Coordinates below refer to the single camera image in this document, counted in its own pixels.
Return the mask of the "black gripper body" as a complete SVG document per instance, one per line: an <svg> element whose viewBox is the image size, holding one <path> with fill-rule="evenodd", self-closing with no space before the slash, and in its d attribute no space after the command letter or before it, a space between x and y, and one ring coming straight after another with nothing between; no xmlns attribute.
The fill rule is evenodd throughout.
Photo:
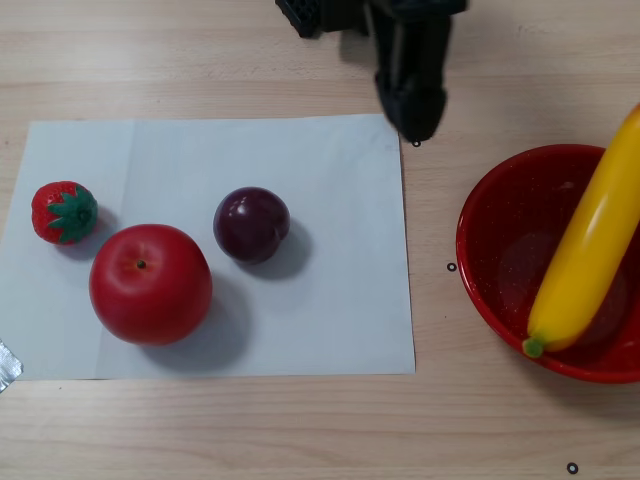
<svg viewBox="0 0 640 480"><path fill-rule="evenodd" d="M465 0L367 1L366 25L376 46L391 46L401 30L427 45L447 46L453 17L467 9Z"/></svg>

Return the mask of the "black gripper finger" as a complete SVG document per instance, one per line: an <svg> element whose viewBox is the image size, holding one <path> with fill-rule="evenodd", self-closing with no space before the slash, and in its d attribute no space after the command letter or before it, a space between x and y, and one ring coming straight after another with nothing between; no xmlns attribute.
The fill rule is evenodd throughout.
<svg viewBox="0 0 640 480"><path fill-rule="evenodd" d="M393 43L377 43L376 55L378 69L375 74L375 86L386 118L405 140L418 141L419 135L410 125L406 105L402 50Z"/></svg>
<svg viewBox="0 0 640 480"><path fill-rule="evenodd" d="M401 62L398 130L411 143L431 139L447 102L444 63L447 47L427 43L407 48Z"/></svg>

